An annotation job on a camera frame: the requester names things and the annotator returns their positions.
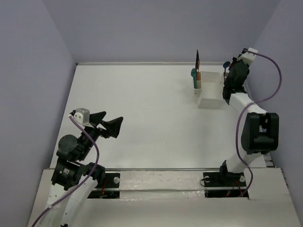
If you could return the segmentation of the black handled steel knife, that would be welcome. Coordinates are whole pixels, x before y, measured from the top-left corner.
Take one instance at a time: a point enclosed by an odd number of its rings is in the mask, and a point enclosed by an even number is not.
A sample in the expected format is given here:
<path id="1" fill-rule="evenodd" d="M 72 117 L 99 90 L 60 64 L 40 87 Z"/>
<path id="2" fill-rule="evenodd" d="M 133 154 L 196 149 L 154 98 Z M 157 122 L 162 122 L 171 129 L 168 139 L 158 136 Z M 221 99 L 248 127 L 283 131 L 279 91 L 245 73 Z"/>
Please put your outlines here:
<path id="1" fill-rule="evenodd" d="M 198 71 L 199 69 L 199 51 L 196 50 L 196 63 L 195 63 L 195 69 Z"/>

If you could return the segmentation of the blue plastic spoon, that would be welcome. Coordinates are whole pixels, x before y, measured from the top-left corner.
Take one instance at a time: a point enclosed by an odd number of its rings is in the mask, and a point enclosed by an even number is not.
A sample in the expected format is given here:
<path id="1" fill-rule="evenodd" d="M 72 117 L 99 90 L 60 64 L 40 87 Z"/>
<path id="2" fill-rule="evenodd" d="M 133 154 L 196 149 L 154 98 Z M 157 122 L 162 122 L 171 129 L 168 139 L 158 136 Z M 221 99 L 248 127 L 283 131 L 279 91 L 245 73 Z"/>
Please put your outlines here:
<path id="1" fill-rule="evenodd" d="M 223 76 L 225 78 L 225 74 L 226 74 L 226 70 L 227 68 L 230 66 L 230 62 L 229 61 L 226 61 L 224 64 L 223 64 L 223 68 L 224 68 L 224 73 L 223 73 Z"/>

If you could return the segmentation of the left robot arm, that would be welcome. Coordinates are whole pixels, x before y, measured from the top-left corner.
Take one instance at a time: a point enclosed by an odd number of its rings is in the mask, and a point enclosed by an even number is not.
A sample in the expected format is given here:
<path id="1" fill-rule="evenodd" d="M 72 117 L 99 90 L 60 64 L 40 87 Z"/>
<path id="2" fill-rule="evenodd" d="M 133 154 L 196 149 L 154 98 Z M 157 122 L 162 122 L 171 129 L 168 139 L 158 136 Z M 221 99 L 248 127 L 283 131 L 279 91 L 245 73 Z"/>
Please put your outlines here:
<path id="1" fill-rule="evenodd" d="M 105 111 L 90 113 L 85 108 L 69 113 L 81 134 L 60 138 L 48 200 L 45 210 L 33 222 L 34 227 L 71 227 L 91 194 L 94 198 L 119 197 L 120 173 L 107 172 L 98 164 L 100 151 L 96 141 L 100 137 L 117 138 L 123 117 L 104 121 L 105 115 Z"/>

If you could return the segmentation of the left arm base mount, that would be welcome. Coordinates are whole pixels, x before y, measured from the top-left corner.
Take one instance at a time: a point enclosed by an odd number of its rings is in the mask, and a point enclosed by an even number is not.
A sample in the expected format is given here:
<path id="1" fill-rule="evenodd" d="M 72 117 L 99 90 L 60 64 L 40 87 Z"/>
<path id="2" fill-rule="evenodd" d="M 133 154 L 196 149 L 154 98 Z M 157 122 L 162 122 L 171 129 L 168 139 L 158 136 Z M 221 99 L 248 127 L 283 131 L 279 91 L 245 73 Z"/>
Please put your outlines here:
<path id="1" fill-rule="evenodd" d="M 106 171 L 105 179 L 98 183 L 89 194 L 88 199 L 119 199 L 120 198 L 120 172 Z"/>

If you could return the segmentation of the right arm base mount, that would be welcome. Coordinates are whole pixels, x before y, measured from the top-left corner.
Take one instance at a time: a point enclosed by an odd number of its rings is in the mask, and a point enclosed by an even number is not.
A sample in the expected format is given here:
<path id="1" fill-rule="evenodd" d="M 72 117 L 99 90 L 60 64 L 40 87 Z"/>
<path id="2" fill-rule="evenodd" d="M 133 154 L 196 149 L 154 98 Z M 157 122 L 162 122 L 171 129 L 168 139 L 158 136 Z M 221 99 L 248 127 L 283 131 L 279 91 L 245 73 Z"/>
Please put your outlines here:
<path id="1" fill-rule="evenodd" d="M 244 192 L 247 188 L 244 173 L 222 176 L 219 172 L 204 172 L 199 183 L 206 198 L 249 197 Z"/>

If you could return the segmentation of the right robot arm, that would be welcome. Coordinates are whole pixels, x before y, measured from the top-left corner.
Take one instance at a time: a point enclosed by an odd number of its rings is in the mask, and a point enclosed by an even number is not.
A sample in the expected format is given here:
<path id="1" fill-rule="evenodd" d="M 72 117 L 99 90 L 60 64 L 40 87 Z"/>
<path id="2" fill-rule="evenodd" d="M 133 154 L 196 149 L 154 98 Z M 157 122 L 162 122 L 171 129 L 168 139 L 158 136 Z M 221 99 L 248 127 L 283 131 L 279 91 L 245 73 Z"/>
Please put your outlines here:
<path id="1" fill-rule="evenodd" d="M 236 124 L 236 153 L 225 160 L 218 173 L 222 185 L 230 185 L 260 156 L 278 147 L 279 116 L 269 113 L 251 100 L 244 88 L 255 54 L 245 52 L 225 62 L 223 99 L 240 115 Z"/>

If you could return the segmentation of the orange plastic knife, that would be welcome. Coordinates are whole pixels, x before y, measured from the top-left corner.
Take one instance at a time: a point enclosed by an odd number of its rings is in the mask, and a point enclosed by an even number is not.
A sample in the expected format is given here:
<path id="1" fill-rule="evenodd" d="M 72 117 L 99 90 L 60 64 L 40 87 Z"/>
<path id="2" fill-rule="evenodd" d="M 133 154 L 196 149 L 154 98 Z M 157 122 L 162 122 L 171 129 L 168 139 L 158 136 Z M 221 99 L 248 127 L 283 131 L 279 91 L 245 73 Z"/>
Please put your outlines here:
<path id="1" fill-rule="evenodd" d="M 201 73 L 199 71 L 199 67 L 200 67 L 200 59 L 198 58 L 196 60 L 196 79 L 197 80 L 201 80 Z"/>

